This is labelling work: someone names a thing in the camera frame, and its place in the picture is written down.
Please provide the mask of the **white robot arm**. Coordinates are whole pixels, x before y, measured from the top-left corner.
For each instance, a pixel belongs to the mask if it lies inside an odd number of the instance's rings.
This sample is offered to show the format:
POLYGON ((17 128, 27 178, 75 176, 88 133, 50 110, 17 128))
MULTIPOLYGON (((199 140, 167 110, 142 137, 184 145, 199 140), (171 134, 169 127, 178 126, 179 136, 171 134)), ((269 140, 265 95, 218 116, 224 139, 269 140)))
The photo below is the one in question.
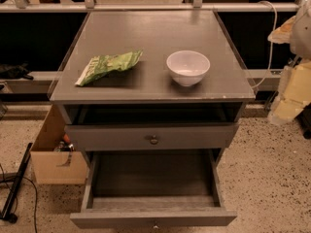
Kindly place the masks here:
POLYGON ((272 102, 268 120, 282 125, 294 120, 311 103, 311 8, 306 0, 297 14, 273 30, 268 40, 289 44, 290 51, 301 61, 285 66, 272 102))

